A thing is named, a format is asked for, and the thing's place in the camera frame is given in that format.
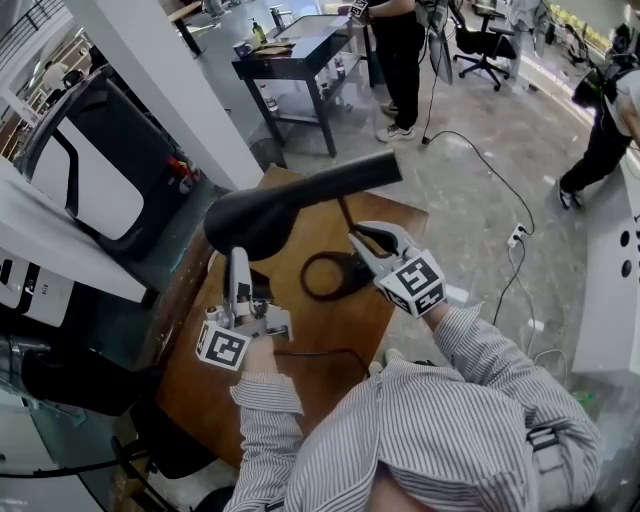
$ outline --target cup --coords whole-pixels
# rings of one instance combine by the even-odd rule
[[[242,59],[247,57],[253,51],[253,48],[247,41],[240,41],[233,45],[233,50]]]

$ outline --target bottle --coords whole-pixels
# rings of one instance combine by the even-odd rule
[[[267,42],[267,38],[264,35],[264,30],[262,30],[262,27],[258,24],[255,18],[249,18],[249,19],[253,20],[253,28],[251,29],[251,32],[253,32],[256,36],[258,36],[258,39],[260,40],[260,44],[265,44]]]
[[[273,98],[273,96],[271,96],[271,92],[269,91],[267,84],[260,85],[260,95],[262,96],[262,99],[266,103],[267,108],[269,109],[269,112],[278,111],[278,103]]]
[[[344,60],[342,59],[342,55],[336,55],[335,59],[333,59],[333,63],[336,66],[336,72],[338,73],[338,78],[344,78]]]

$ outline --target wooden table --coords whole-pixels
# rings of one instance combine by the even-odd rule
[[[176,26],[176,28],[180,31],[184,39],[184,42],[187,43],[187,46],[191,49],[191,51],[195,54],[196,57],[202,54],[202,50],[198,46],[198,43],[196,43],[196,40],[191,35],[191,32],[189,32],[189,30],[187,29],[187,26],[184,23],[184,18],[186,18],[189,14],[191,14],[196,9],[198,9],[198,7],[200,7],[201,5],[202,5],[202,2],[193,2],[192,4],[185,5],[182,9],[178,9],[176,12],[169,14],[169,16],[167,16],[169,23],[173,23]]]
[[[288,183],[299,176],[272,168],[260,187]],[[425,230],[427,214],[424,211],[370,193],[354,194],[346,200],[356,222],[394,222],[418,239]],[[291,312],[295,340],[283,342],[284,346],[279,348],[292,351],[351,348],[369,363],[394,306],[386,302],[373,285],[334,302],[321,303],[307,297],[300,286],[300,270],[311,255],[327,250],[352,251],[337,201],[302,210],[285,247],[275,256],[251,264],[270,277],[276,303]],[[215,259],[212,271],[191,305],[156,400],[187,432],[218,457],[238,467],[242,438],[238,408],[231,400],[229,387],[237,383],[240,373],[203,363],[195,355],[204,310],[221,304],[223,264],[223,257]],[[332,268],[314,270],[311,275],[314,281],[319,279],[329,289],[337,282]],[[305,435],[363,378],[357,360],[348,354],[313,359],[280,357],[278,366],[295,382],[305,411],[301,419]]]

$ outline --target hand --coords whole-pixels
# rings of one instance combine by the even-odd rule
[[[271,336],[255,338],[249,342],[244,358],[244,369],[255,373],[278,373]]]
[[[438,324],[442,322],[444,317],[447,316],[447,313],[450,309],[451,306],[443,301],[427,311],[422,318],[429,326],[429,329],[431,329],[431,331],[433,332],[436,330],[436,327],[438,327]]]

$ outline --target office chair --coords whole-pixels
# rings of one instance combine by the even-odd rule
[[[86,348],[28,351],[21,368],[27,392],[49,400],[120,416],[139,398],[153,396],[161,372],[154,367],[130,371]]]
[[[478,14],[479,9],[493,9],[494,11],[498,7],[498,0],[476,0],[471,3],[471,9]]]
[[[489,27],[489,21],[494,19],[505,19],[506,16],[493,9],[477,7],[477,14],[482,16],[483,21],[480,32],[474,32],[467,28],[464,16],[462,16],[460,10],[455,7],[455,2],[449,2],[449,6],[452,10],[456,25],[456,44],[458,45],[458,48],[466,54],[475,53],[481,55],[480,59],[460,54],[453,56],[454,62],[460,58],[474,63],[472,66],[469,66],[460,72],[460,78],[464,78],[467,73],[475,71],[476,69],[484,69],[496,84],[493,87],[493,90],[496,92],[499,91],[502,84],[494,72],[500,73],[505,79],[509,78],[509,72],[491,64],[487,59],[505,57],[513,60],[516,58],[516,51],[506,37],[512,36],[513,32],[502,28]]]

